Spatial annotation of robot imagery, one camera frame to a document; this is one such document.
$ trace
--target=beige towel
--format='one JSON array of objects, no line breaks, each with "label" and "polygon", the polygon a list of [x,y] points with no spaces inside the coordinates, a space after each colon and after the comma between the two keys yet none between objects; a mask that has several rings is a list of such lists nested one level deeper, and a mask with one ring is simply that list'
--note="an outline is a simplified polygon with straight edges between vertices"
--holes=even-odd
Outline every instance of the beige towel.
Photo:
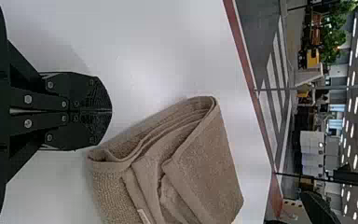
[{"label": "beige towel", "polygon": [[228,224],[243,198],[213,97],[173,105],[89,153],[105,223]]}]

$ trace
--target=floor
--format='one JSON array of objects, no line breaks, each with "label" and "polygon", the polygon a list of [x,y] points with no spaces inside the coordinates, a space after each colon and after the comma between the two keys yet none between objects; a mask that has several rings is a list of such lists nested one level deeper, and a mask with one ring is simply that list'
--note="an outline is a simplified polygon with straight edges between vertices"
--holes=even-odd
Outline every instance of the floor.
[{"label": "floor", "polygon": [[[287,9],[302,4],[306,4],[306,0],[237,1],[243,39],[253,69],[248,79],[256,88],[293,85],[304,10],[288,13]],[[262,91],[256,97],[255,110],[260,117],[271,169],[290,172],[293,167],[290,165],[293,160],[290,120],[296,110],[296,96],[288,91]],[[291,190],[286,179],[271,177],[266,219],[280,216],[284,193]]]},{"label": "floor", "polygon": [[[257,122],[263,112],[254,107],[257,98],[249,91],[253,82],[245,77],[251,75],[251,66],[233,38],[228,2],[0,1],[8,38],[38,71],[74,71],[97,76],[105,84],[114,116],[104,141],[186,97],[214,95],[222,108],[245,198],[234,223],[259,224],[269,196],[272,153],[266,151],[266,137]],[[277,6],[269,8],[274,15],[267,22],[275,28],[266,35],[269,44],[263,50],[258,88],[270,85],[266,66],[269,55],[276,63],[274,39],[278,54],[283,54]],[[251,58],[254,50],[249,49]],[[267,106],[282,107],[272,114],[274,131],[281,139],[286,124],[278,124],[276,114],[281,113],[284,120],[289,97],[283,100],[279,94],[278,105],[270,102],[271,97],[265,97]],[[282,155],[276,151],[279,168]],[[86,178],[86,154],[87,149],[36,153],[8,183],[0,223],[102,223]],[[272,179],[279,193],[278,181],[275,176]]]}]

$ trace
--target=metal bolt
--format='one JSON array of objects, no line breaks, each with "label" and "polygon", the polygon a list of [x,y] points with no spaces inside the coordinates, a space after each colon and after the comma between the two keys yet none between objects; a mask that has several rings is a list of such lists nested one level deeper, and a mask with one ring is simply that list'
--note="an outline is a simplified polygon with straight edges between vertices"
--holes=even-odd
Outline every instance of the metal bolt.
[{"label": "metal bolt", "polygon": [[30,119],[26,119],[24,121],[24,127],[27,128],[27,129],[31,128],[32,127],[32,121]]},{"label": "metal bolt", "polygon": [[24,96],[24,103],[26,103],[27,105],[30,105],[32,102],[32,96],[31,95],[25,95]]},{"label": "metal bolt", "polygon": [[48,134],[47,140],[48,142],[51,142],[53,140],[53,135],[51,133]]},{"label": "metal bolt", "polygon": [[48,82],[48,88],[49,89],[53,89],[54,88],[54,83],[52,81]]},{"label": "metal bolt", "polygon": [[79,116],[78,115],[74,115],[74,122],[78,122],[79,121]]}]

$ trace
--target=gray floor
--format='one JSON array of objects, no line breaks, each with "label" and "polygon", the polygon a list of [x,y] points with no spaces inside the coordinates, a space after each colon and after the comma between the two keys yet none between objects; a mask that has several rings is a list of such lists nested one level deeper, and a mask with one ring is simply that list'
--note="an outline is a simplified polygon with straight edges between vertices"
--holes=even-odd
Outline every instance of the gray floor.
[{"label": "gray floor", "polygon": [[[307,0],[287,0],[287,7],[298,7],[307,3]],[[301,49],[301,34],[302,34],[302,23],[304,21],[305,10],[298,9],[291,12],[288,12],[286,22],[287,22],[287,51],[289,62],[296,71],[297,69],[297,52]],[[294,112],[296,110],[296,93],[292,92],[292,100],[293,100],[293,109]],[[295,158],[294,151],[291,147],[291,134],[289,134],[288,140],[288,148],[286,151],[285,163],[283,167],[283,171],[288,174],[292,174],[295,172]],[[287,199],[296,199],[296,187],[298,185],[298,181],[291,177],[283,177],[282,178],[282,193],[283,198]]]}]

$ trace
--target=black metal bracket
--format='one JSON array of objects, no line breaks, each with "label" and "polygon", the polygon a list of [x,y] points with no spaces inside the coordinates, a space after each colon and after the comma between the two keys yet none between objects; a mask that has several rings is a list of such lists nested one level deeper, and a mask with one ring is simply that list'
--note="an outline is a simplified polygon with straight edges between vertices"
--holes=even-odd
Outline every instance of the black metal bracket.
[{"label": "black metal bracket", "polygon": [[9,181],[37,150],[69,151],[98,145],[112,104],[97,77],[38,73],[8,42],[10,58]]}]

